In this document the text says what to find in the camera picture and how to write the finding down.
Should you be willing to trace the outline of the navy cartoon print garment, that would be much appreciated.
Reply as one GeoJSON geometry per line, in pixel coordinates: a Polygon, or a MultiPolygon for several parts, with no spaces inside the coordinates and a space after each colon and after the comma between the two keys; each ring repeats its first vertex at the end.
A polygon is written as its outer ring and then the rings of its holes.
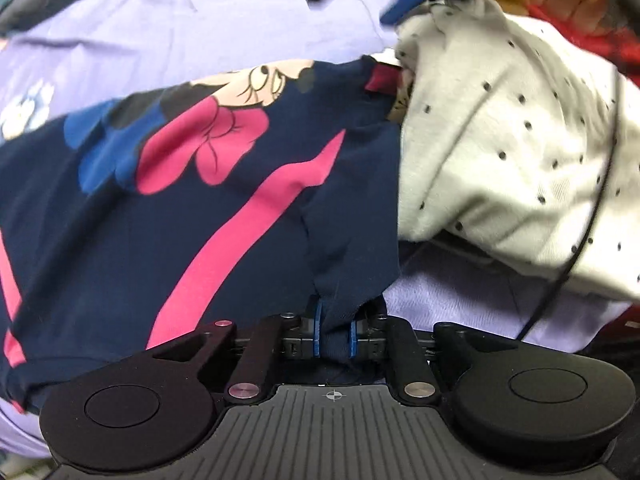
{"type": "Polygon", "coordinates": [[[280,62],[108,100],[1,147],[1,396],[221,318],[320,324],[398,277],[398,68],[280,62]]]}

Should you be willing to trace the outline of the white dotted garment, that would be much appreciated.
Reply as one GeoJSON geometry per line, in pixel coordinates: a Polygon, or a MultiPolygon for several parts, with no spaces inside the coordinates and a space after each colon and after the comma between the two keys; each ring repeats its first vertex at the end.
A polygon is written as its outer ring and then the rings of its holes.
{"type": "Polygon", "coordinates": [[[494,0],[428,4],[398,29],[412,73],[398,233],[450,231],[524,275],[639,297],[639,90],[494,0]]]}

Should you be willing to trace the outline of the red garment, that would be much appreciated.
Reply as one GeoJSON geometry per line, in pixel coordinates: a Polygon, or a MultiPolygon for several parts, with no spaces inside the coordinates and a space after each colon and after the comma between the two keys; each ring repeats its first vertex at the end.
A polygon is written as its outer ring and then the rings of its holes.
{"type": "MultiPolygon", "coordinates": [[[[551,24],[558,32],[571,44],[586,50],[601,58],[612,61],[614,58],[613,46],[611,44],[612,35],[608,32],[603,36],[588,36],[583,32],[578,32],[571,24],[558,21],[556,18],[544,12],[539,6],[528,6],[528,13],[531,18],[536,18],[551,24]]],[[[640,82],[640,42],[632,32],[623,29],[620,32],[620,47],[622,53],[620,56],[623,60],[623,73],[636,85],[640,82]]]]}

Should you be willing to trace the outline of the purple floral bed sheet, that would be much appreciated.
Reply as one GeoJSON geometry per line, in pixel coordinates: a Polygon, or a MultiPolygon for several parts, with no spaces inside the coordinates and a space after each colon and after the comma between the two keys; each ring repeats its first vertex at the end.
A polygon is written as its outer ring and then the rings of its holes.
{"type": "MultiPolygon", "coordinates": [[[[392,43],[376,36],[382,0],[347,0],[319,18],[303,0],[86,0],[62,18],[19,36],[1,63],[2,122],[17,115],[16,78],[32,77],[27,101],[35,121],[2,133],[1,146],[50,120],[135,93],[290,61],[345,64],[392,43]]],[[[492,272],[433,245],[398,248],[398,277],[382,292],[393,315],[427,330],[454,321],[513,336],[544,283],[492,272]]],[[[38,412],[1,397],[1,449],[29,458],[49,454],[38,412]]]]}

